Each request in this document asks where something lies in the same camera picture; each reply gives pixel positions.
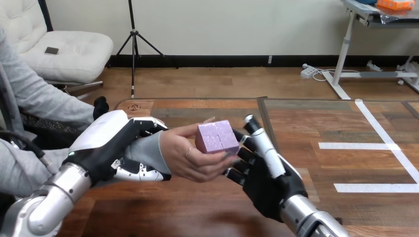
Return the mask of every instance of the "orange box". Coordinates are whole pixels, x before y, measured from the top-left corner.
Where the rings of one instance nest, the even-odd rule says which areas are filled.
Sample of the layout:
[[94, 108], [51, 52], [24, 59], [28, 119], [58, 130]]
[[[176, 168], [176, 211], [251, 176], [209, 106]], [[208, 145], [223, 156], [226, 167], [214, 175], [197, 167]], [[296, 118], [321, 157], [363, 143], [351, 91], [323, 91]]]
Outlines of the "orange box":
[[393, 10], [411, 10], [415, 6], [414, 0], [377, 0], [377, 6]]

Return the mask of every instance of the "person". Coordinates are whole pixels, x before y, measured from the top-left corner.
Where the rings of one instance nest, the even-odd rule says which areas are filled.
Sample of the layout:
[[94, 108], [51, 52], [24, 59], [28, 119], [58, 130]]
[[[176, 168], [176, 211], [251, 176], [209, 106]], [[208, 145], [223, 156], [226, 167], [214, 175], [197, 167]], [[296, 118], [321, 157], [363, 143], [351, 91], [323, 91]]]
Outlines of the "person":
[[[19, 107], [32, 116], [70, 124], [80, 131], [93, 122], [94, 107], [40, 78], [7, 42], [1, 27], [0, 91], [0, 128], [3, 130], [28, 135]], [[165, 174], [196, 182], [210, 181], [237, 157], [228, 153], [202, 154], [197, 149], [190, 149], [193, 146], [188, 137], [195, 134], [197, 127], [192, 124], [138, 139], [127, 148], [126, 158]], [[46, 150], [45, 153], [59, 167], [68, 155], [68, 148]], [[0, 193], [27, 197], [50, 176], [34, 153], [17, 149], [16, 144], [0, 139]]]

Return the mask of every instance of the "purple cube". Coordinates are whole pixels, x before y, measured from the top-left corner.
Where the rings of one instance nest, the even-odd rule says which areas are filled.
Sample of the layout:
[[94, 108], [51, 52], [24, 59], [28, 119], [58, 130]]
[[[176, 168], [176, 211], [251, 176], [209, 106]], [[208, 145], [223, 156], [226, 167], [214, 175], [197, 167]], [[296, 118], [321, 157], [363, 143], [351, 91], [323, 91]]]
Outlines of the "purple cube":
[[240, 149], [233, 129], [227, 120], [198, 125], [195, 145], [198, 150], [205, 154], [218, 152], [237, 154]]

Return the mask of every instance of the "white armchair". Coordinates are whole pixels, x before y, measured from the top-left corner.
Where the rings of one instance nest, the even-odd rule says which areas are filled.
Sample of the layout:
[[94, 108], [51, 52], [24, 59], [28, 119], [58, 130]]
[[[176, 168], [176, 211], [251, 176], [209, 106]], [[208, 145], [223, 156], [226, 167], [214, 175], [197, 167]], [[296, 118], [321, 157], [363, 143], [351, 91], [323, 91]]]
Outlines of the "white armchair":
[[[0, 0], [0, 26], [19, 55], [49, 83], [79, 85], [72, 91], [103, 82], [94, 81], [113, 49], [103, 34], [81, 31], [47, 32], [38, 0]], [[46, 55], [47, 47], [58, 55]]]

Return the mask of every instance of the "desk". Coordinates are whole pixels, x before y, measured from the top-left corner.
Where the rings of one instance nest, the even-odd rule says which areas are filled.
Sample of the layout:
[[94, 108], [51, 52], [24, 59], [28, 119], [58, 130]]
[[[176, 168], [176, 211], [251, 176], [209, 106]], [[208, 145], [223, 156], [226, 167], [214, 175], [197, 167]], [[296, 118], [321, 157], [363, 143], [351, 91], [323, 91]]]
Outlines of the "desk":
[[[364, 103], [418, 169], [419, 120], [406, 103]], [[419, 103], [409, 108], [414, 112]], [[215, 116], [242, 129], [244, 116], [255, 114], [302, 175], [310, 200], [341, 217], [350, 236], [418, 236], [419, 193], [345, 193], [334, 186], [415, 185], [391, 151], [320, 149], [320, 142], [382, 143], [353, 101], [130, 99], [116, 109], [129, 117], [154, 116], [169, 128]], [[81, 236], [295, 237], [284, 224], [260, 215], [241, 187], [225, 177], [203, 184], [173, 177], [168, 182], [121, 182], [92, 189], [58, 235]]]
[[361, 22], [364, 26], [372, 28], [419, 28], [419, 21], [409, 23], [394, 22], [382, 24], [379, 16], [379, 10], [377, 8], [359, 3], [355, 0], [341, 1], [346, 7], [346, 12], [350, 15], [348, 29], [346, 31], [346, 36], [343, 38], [343, 44], [340, 50], [339, 60], [337, 61], [335, 75], [332, 76], [329, 72], [322, 72], [326, 81], [330, 84], [339, 98], [343, 100], [351, 99], [339, 85], [339, 80], [341, 78], [401, 78], [414, 90], [419, 92], [419, 79], [417, 73], [406, 73], [403, 71], [342, 73], [343, 64], [345, 62], [345, 58], [351, 42], [352, 30], [355, 24], [355, 20]]

